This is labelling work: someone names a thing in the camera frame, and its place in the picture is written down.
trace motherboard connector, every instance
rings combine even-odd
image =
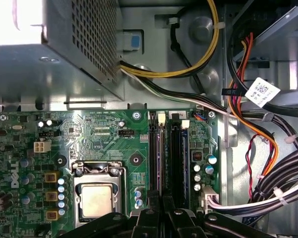
[[[210,186],[202,187],[201,207],[204,210],[204,214],[208,214],[212,212],[212,208],[209,207],[209,202],[208,202],[209,197],[211,197],[216,201],[219,201],[219,198],[220,198],[219,195]]]
[[[45,153],[51,151],[51,141],[34,142],[34,153]]]

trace power connector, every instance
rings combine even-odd
[[[219,201],[220,199],[220,196],[210,186],[202,187],[201,207],[204,211],[204,214],[208,214],[213,211],[212,208],[209,206],[208,197],[211,197],[216,201]]]

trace motherboard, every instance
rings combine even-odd
[[[56,238],[170,190],[219,190],[217,119],[199,110],[0,113],[0,238]]]

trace power supply vent grille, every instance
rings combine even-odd
[[[73,44],[116,82],[116,0],[72,0]]]

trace yellow wire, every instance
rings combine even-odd
[[[246,46],[246,43],[245,43],[244,41],[242,41],[242,44],[243,44],[243,46],[244,46],[244,56],[243,56],[243,60],[244,60],[244,58],[245,58],[245,56],[246,56],[246,49],[247,49],[247,46]],[[269,167],[265,170],[265,173],[264,173],[264,175],[268,174],[268,173],[270,172],[270,170],[272,170],[272,168],[273,168],[273,166],[274,166],[274,164],[275,164],[275,162],[276,162],[276,160],[277,160],[277,158],[278,158],[279,149],[278,149],[278,145],[277,145],[277,143],[276,143],[272,138],[270,138],[267,134],[265,134],[264,132],[262,132],[262,131],[258,130],[257,128],[253,127],[253,126],[252,126],[251,124],[249,124],[246,120],[244,120],[243,118],[241,118],[240,116],[238,116],[238,115],[236,114],[236,112],[234,111],[232,104],[230,103],[230,99],[229,99],[229,97],[228,97],[228,105],[229,105],[229,107],[230,107],[232,113],[234,114],[234,116],[236,116],[236,118],[238,118],[239,121],[241,121],[245,126],[247,126],[248,128],[252,129],[252,130],[255,131],[256,133],[258,133],[258,134],[260,134],[261,136],[263,136],[263,137],[265,137],[266,139],[268,139],[268,140],[273,144],[273,146],[275,147],[274,157],[273,157],[273,159],[272,159],[272,161],[271,161]]]
[[[192,67],[190,67],[188,69],[183,69],[183,70],[174,71],[174,72],[145,72],[145,71],[141,71],[138,69],[129,68],[129,67],[126,67],[123,65],[121,65],[120,67],[122,69],[124,69],[125,71],[127,71],[133,75],[136,75],[136,76],[142,76],[142,77],[147,77],[147,78],[165,78],[165,77],[178,76],[178,75],[181,75],[184,73],[188,73],[191,70],[196,69],[199,66],[203,65],[212,56],[212,54],[217,46],[217,43],[219,40],[219,34],[220,34],[220,30],[217,27],[217,25],[219,23],[219,16],[218,16],[216,6],[215,6],[213,0],[207,0],[207,1],[208,1],[208,4],[210,5],[210,9],[211,9],[212,16],[214,19],[214,23],[213,23],[213,25],[215,26],[214,34],[213,34],[212,41],[210,43],[210,46],[209,46],[207,52],[195,65],[193,65]]]

